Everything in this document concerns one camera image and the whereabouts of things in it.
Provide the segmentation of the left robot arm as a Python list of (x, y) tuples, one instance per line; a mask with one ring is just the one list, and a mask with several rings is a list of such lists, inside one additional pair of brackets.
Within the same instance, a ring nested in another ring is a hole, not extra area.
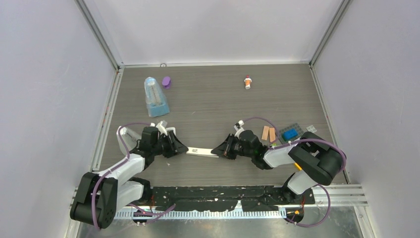
[(152, 198), (150, 182), (135, 175), (148, 168), (156, 156), (171, 158), (188, 151), (173, 130), (153, 124), (143, 128), (130, 149), (122, 135), (124, 129), (118, 129), (117, 137), (125, 157), (108, 169), (87, 172), (81, 177), (70, 208), (72, 220), (105, 229), (123, 207), (135, 201), (147, 205)]

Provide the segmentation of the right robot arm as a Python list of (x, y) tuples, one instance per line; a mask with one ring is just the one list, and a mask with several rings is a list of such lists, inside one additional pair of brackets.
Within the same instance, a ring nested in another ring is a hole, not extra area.
[(248, 157), (257, 168), (270, 170), (286, 164), (301, 169), (293, 173), (280, 188), (280, 196), (288, 203), (296, 203), (303, 193), (315, 185), (330, 185), (346, 165), (342, 150), (312, 132), (277, 147), (263, 145), (250, 130), (230, 134), (211, 153), (230, 160)]

